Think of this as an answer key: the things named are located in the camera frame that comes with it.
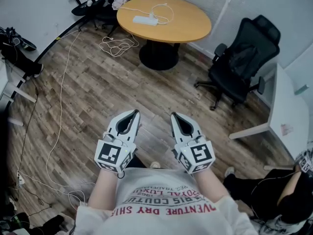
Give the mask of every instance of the power strip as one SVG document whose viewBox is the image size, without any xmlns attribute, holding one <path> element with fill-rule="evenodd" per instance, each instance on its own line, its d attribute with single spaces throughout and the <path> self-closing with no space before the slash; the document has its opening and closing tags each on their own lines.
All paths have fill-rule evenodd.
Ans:
<svg viewBox="0 0 313 235">
<path fill-rule="evenodd" d="M 135 16 L 133 19 L 133 23 L 156 26 L 158 23 L 158 19 L 150 18 L 150 17 Z"/>
<path fill-rule="evenodd" d="M 18 173 L 18 179 L 19 179 L 19 186 L 21 187 L 23 184 L 25 184 L 24 178 Z"/>
</svg>

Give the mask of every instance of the round table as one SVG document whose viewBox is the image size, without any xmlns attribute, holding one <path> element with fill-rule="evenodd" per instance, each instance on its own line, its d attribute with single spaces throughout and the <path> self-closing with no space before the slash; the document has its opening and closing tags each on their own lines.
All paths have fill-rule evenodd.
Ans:
<svg viewBox="0 0 313 235">
<path fill-rule="evenodd" d="M 150 13 L 153 6 L 163 3 L 167 3 L 174 12 L 174 18 L 168 24 L 151 26 L 133 23 L 134 16 L 148 17 L 148 15 L 127 9 L 119 9 L 117 12 L 118 23 L 123 29 L 147 39 L 146 45 L 140 49 L 139 58 L 145 66 L 157 71 L 168 70 L 177 64 L 180 43 L 199 40 L 211 31 L 208 16 L 184 0 L 130 0 L 123 7 Z M 165 6 L 156 7 L 154 14 L 169 20 L 172 18 L 172 11 Z"/>
</svg>

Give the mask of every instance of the wooden table top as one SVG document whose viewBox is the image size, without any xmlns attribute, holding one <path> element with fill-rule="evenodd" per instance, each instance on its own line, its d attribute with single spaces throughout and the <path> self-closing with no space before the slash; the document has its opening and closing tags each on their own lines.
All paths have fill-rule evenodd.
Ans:
<svg viewBox="0 0 313 235">
<path fill-rule="evenodd" d="M 168 24 L 151 26 L 133 23 L 134 16 L 148 17 L 148 15 L 127 9 L 118 10 L 117 20 L 123 29 L 135 36 L 165 43 L 193 42 L 210 33 L 211 21 L 208 16 L 184 0 L 130 0 L 123 6 L 150 13 L 153 6 L 163 3 L 167 3 L 174 11 L 174 18 Z M 172 18 L 172 11 L 165 6 L 156 7 L 154 14 L 169 20 Z"/>
</svg>

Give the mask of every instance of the white desk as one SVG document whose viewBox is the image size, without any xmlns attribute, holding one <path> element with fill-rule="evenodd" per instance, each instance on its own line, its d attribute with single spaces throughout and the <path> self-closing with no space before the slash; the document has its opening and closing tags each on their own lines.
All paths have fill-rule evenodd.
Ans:
<svg viewBox="0 0 313 235">
<path fill-rule="evenodd" d="M 293 131 L 282 135 L 281 125 L 287 124 Z M 309 135 L 309 109 L 301 96 L 294 95 L 290 77 L 280 67 L 276 67 L 273 101 L 268 121 L 229 135 L 230 139 L 238 139 L 264 131 L 271 131 L 283 143 L 290 155 L 297 155 L 307 149 Z"/>
<path fill-rule="evenodd" d="M 8 102 L 14 102 L 11 98 L 13 92 L 17 92 L 21 96 L 27 98 L 32 102 L 36 102 L 36 99 L 29 94 L 17 88 L 15 84 L 20 81 L 25 82 L 25 80 L 15 71 L 15 69 L 8 68 L 3 60 L 0 61 L 0 109 L 5 108 Z M 23 126 L 23 123 L 19 120 L 8 118 L 10 123 Z"/>
</svg>

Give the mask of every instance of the electrical outlet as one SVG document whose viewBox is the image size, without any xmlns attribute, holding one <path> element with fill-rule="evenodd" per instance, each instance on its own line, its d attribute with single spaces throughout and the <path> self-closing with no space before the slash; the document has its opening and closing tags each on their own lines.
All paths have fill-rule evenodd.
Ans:
<svg viewBox="0 0 313 235">
<path fill-rule="evenodd" d="M 23 184 L 25 184 L 24 178 L 23 178 L 21 175 L 19 175 L 19 173 L 18 173 L 18 179 L 19 179 L 19 186 L 20 186 L 20 187 L 21 187 Z"/>
</svg>

